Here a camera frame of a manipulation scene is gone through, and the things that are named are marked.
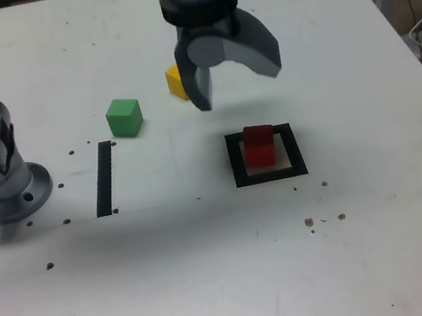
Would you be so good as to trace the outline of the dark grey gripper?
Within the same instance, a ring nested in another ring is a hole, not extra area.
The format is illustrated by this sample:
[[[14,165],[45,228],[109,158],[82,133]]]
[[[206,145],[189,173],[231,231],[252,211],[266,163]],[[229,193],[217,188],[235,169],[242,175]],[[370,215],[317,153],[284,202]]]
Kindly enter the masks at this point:
[[[244,10],[236,10],[215,23],[177,27],[176,33],[174,57],[181,84],[200,111],[212,110],[211,67],[229,60],[260,76],[274,78],[282,68],[277,39]]]

